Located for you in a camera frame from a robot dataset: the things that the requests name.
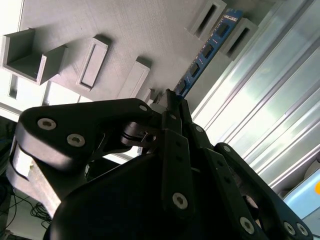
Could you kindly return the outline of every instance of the blue circuit board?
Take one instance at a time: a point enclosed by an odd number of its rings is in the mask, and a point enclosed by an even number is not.
[[[235,28],[241,19],[243,12],[229,8],[226,10],[210,38],[206,41],[201,51],[198,53],[193,63],[190,65],[184,76],[174,88],[174,92],[181,97],[185,97],[208,64],[216,55],[222,44]]]

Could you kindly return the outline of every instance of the aluminum profile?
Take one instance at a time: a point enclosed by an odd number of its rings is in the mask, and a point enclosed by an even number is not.
[[[316,0],[278,4],[192,114],[275,191],[297,185],[292,176],[320,152],[318,9]]]

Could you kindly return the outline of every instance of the rectangular slot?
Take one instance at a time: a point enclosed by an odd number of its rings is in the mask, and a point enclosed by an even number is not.
[[[197,73],[199,72],[200,70],[200,67],[199,65],[195,62],[192,67],[190,68],[190,74],[191,74],[191,77],[195,77],[197,75]]]
[[[211,55],[211,53],[215,50],[215,48],[213,46],[211,46],[211,44],[208,44],[207,46],[205,46],[205,48],[202,51],[202,55],[208,59]]]
[[[108,39],[104,39],[100,36],[95,36],[91,40],[76,82],[77,85],[87,91],[91,91],[95,85],[108,52],[108,42]]]
[[[16,75],[11,75],[10,86],[9,86],[9,97],[17,99],[18,93],[18,77]]]
[[[221,26],[220,26],[220,27],[218,28],[218,30],[216,31],[216,34],[217,34],[220,38],[223,38],[223,37],[226,35],[226,33],[227,33],[227,31],[228,31],[229,28],[230,28],[229,25],[228,25],[227,23],[223,22],[223,23],[221,23]]]
[[[209,11],[207,12],[207,14],[205,15],[203,21],[201,22],[199,28],[196,30],[195,35],[197,37],[200,37],[200,35],[203,33],[203,30],[205,29],[205,27],[208,25],[209,20],[211,19],[211,17],[213,16],[213,14],[215,13],[217,7],[215,5],[212,5],[209,9]]]
[[[243,39],[246,37],[246,35],[249,32],[249,28],[244,28],[240,36],[237,38],[237,40],[233,43],[232,47],[229,49],[229,51],[226,53],[228,57],[231,57],[231,55],[234,53],[236,48],[240,45],[240,43],[243,41]]]
[[[178,83],[175,93],[178,95],[181,95],[186,90],[187,84],[184,79],[181,79],[181,81]]]

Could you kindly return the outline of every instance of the orange object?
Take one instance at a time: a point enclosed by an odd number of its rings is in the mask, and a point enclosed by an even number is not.
[[[320,195],[320,181],[315,185],[315,192]]]

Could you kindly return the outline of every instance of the bolt head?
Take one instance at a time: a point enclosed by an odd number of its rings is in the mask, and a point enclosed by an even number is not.
[[[231,149],[230,149],[228,146],[224,145],[224,146],[223,146],[223,149],[224,149],[227,153],[231,153]]]
[[[195,129],[199,132],[202,133],[204,130],[200,126],[196,126]]]
[[[308,235],[309,235],[307,229],[306,229],[302,224],[297,223],[296,226],[298,227],[299,231],[300,231],[303,235],[305,235],[305,236],[308,236]]]
[[[140,108],[142,111],[145,111],[145,112],[148,110],[148,108],[147,108],[146,106],[144,106],[144,105],[140,105],[139,108]]]
[[[248,234],[252,235],[255,233],[255,228],[248,218],[244,216],[240,217],[240,224]]]
[[[180,192],[176,192],[172,195],[172,201],[179,209],[184,210],[188,207],[188,200]]]
[[[295,231],[295,229],[291,226],[290,223],[288,223],[288,222],[285,221],[285,222],[283,223],[283,225],[284,225],[284,228],[287,230],[288,233],[290,233],[291,235],[296,235],[296,231]]]
[[[85,138],[79,134],[73,133],[70,134],[67,138],[66,141],[68,142],[69,145],[72,147],[80,148],[83,145],[85,145],[86,141]]]
[[[38,120],[37,124],[39,128],[47,131],[53,130],[57,127],[56,122],[50,118],[41,118]]]

